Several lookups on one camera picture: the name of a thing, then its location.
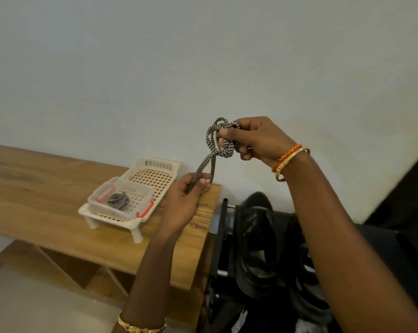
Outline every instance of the bracelet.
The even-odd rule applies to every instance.
[[[147,328],[139,328],[132,326],[128,324],[127,322],[123,321],[121,319],[121,313],[118,316],[117,323],[126,331],[129,333],[161,333],[166,328],[166,322],[164,322],[164,325],[161,328],[155,329],[155,330],[149,330]]]
[[[282,178],[279,179],[280,173],[283,170],[283,168],[292,160],[293,157],[295,157],[297,154],[299,154],[301,151],[306,151],[308,154],[311,153],[311,150],[308,147],[301,147],[295,152],[291,153],[290,156],[288,156],[285,160],[281,162],[281,164],[278,165],[277,169],[275,170],[275,179],[279,182],[285,182],[286,179]]]
[[[282,155],[280,159],[278,159],[275,162],[274,167],[272,168],[272,172],[275,173],[275,171],[277,170],[277,167],[283,162],[283,160],[285,160],[288,156],[290,156],[292,153],[294,153],[297,148],[301,147],[301,144],[295,145],[293,148],[291,148],[286,154]]]

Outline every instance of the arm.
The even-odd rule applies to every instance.
[[[219,136],[239,141],[243,160],[272,166],[296,143],[266,117],[244,118]],[[299,153],[284,167],[295,210],[331,310],[342,330],[418,332],[418,310],[362,237],[314,160]]]
[[[211,186],[206,183],[210,174],[204,173],[203,179],[186,195],[192,177],[193,173],[185,175],[168,190],[162,219],[147,246],[134,285],[121,312],[123,321],[130,325],[158,329],[164,324],[175,243],[195,215],[201,193]],[[124,332],[126,331],[119,324],[115,324],[112,330],[112,333]]]

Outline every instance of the left hand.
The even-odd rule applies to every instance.
[[[166,196],[166,207],[158,230],[179,236],[195,215],[200,195],[208,191],[212,185],[206,182],[210,179],[211,174],[203,173],[192,191],[186,195],[193,174],[186,174],[170,186]]]

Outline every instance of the wooden table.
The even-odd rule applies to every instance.
[[[105,275],[126,296],[161,218],[164,201],[140,225],[144,237],[140,244],[133,242],[126,229],[108,224],[90,229],[78,214],[99,185],[126,170],[0,145],[0,235],[20,240],[0,254],[0,263],[23,265],[39,253],[82,290],[97,276],[103,279]],[[212,252],[212,243],[206,238],[220,190],[221,186],[213,185],[201,198],[174,250],[168,317],[192,327],[203,302]]]

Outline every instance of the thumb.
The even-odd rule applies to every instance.
[[[218,135],[224,139],[236,140],[242,144],[251,146],[255,131],[245,131],[237,128],[223,128]]]
[[[193,186],[193,189],[188,194],[188,196],[195,201],[198,201],[200,198],[200,195],[203,193],[204,189],[206,187],[206,179],[201,178],[195,183],[195,186]]]

